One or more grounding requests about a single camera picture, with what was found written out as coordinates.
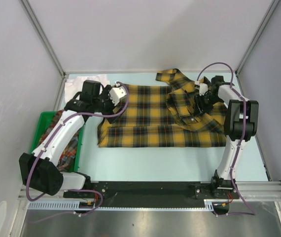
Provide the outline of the yellow plaid long sleeve shirt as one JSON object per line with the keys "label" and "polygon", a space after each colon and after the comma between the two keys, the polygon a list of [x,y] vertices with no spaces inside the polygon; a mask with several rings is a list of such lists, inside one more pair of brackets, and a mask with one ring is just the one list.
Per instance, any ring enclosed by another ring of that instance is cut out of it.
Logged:
{"label": "yellow plaid long sleeve shirt", "polygon": [[165,86],[132,85],[126,87],[129,99],[125,112],[110,123],[108,119],[98,125],[100,148],[145,147],[224,147],[224,120],[227,108],[217,102],[202,115],[194,115],[194,97],[199,94],[197,81],[179,69],[159,71],[156,81]]}

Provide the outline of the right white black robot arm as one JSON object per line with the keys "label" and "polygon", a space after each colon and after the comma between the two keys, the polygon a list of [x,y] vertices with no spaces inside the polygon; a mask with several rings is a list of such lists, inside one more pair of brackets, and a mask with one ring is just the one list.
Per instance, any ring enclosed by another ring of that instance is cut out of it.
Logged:
{"label": "right white black robot arm", "polygon": [[217,102],[228,106],[223,125],[226,146],[222,160],[211,183],[196,190],[205,191],[206,197],[238,198],[236,168],[244,147],[257,132],[259,104],[243,97],[223,76],[215,76],[207,82],[197,81],[196,87],[199,92],[194,97],[195,115],[205,115]]}

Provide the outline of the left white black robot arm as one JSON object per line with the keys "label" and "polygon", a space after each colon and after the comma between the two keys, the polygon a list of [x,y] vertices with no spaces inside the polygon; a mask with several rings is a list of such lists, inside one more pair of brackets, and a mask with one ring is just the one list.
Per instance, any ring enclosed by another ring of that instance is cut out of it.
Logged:
{"label": "left white black robot arm", "polygon": [[37,200],[31,197],[31,189],[39,191],[41,197],[54,196],[59,191],[76,192],[83,198],[90,195],[92,186],[87,182],[88,176],[60,171],[57,167],[60,156],[88,118],[101,117],[114,121],[126,108],[116,113],[113,110],[128,97],[127,87],[119,81],[114,86],[103,86],[99,81],[84,81],[82,89],[66,102],[60,119],[44,141],[31,153],[23,153],[19,158],[21,177],[29,201]]}

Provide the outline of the white folded shirt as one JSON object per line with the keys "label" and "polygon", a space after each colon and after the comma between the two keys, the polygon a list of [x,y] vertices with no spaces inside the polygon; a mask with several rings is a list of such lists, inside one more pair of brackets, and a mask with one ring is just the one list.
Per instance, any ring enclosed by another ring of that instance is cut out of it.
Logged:
{"label": "white folded shirt", "polygon": [[72,99],[77,92],[82,91],[83,83],[86,80],[100,82],[104,87],[110,85],[110,81],[108,80],[106,74],[95,76],[77,76],[74,79],[67,79],[64,87],[65,102],[68,102],[70,99]]}

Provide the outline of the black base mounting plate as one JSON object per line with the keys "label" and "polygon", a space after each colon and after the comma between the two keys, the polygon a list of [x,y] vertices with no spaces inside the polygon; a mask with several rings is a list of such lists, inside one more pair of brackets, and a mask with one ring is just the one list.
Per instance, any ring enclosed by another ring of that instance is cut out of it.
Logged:
{"label": "black base mounting plate", "polygon": [[195,208],[204,206],[205,199],[239,199],[232,189],[214,189],[201,182],[99,181],[84,189],[101,193],[101,207],[110,208]]}

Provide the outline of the aluminium front frame rail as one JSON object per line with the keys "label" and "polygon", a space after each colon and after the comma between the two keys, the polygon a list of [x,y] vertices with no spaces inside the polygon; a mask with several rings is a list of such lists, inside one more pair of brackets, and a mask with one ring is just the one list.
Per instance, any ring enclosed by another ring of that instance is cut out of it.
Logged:
{"label": "aluminium front frame rail", "polygon": [[[281,181],[237,181],[236,186],[246,201],[281,201]],[[44,195],[39,200],[67,200],[64,191],[56,195]],[[35,198],[39,191],[30,189],[30,196]],[[21,188],[18,200],[27,200],[25,188]]]}

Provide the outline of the right aluminium corner post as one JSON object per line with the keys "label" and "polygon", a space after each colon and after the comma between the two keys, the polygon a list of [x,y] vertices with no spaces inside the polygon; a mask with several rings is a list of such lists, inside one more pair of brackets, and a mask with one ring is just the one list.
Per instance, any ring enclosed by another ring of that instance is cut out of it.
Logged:
{"label": "right aluminium corner post", "polygon": [[255,49],[257,43],[259,42],[261,36],[263,35],[266,27],[268,26],[271,18],[273,17],[275,11],[277,10],[279,4],[280,4],[281,0],[273,0],[271,2],[271,4],[269,5],[266,13],[264,14],[257,30],[255,31],[254,36],[252,37],[245,53],[243,54],[240,62],[238,63],[238,66],[235,70],[235,74],[238,77],[239,74],[241,73],[242,69],[244,68],[249,56],[251,55],[251,53],[253,52],[253,50]]}

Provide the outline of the aluminium corner post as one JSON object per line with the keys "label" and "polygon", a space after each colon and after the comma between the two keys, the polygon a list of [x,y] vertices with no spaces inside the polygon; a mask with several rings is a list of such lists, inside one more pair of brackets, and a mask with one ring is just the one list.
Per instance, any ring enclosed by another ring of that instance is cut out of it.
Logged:
{"label": "aluminium corner post", "polygon": [[38,35],[45,51],[47,52],[49,58],[51,59],[55,69],[57,70],[59,76],[64,79],[65,78],[65,71],[63,70],[63,67],[38,19],[36,16],[35,11],[33,10],[30,2],[28,0],[19,0],[19,3],[21,4],[24,12],[26,13],[28,19],[30,20],[30,23],[32,27],[34,28],[36,34]]}
{"label": "aluminium corner post", "polygon": [[240,62],[238,63],[238,66],[235,70],[235,74],[238,77],[239,74],[241,73],[242,69],[244,68],[249,56],[251,55],[251,53],[253,52],[253,50],[255,49],[257,43],[259,42],[261,36],[263,35],[266,27],[268,26],[271,18],[273,17],[275,11],[277,10],[279,4],[280,4],[281,0],[273,0],[271,2],[271,4],[269,5],[266,13],[264,14],[257,30],[255,31],[254,36],[252,37],[245,53],[243,54]]}

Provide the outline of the left aluminium corner post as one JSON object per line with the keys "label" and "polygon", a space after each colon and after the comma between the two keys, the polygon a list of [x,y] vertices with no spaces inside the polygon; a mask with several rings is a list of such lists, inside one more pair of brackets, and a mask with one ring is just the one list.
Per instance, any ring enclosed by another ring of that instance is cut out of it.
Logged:
{"label": "left aluminium corner post", "polygon": [[28,0],[19,0],[19,3],[21,4],[24,12],[26,13],[28,19],[30,20],[30,23],[32,27],[34,28],[36,34],[38,35],[45,51],[47,52],[49,58],[51,59],[55,69],[57,70],[59,76],[64,79],[65,78],[65,71],[63,70],[63,67],[38,19],[36,16],[35,11],[33,10],[30,2]]}

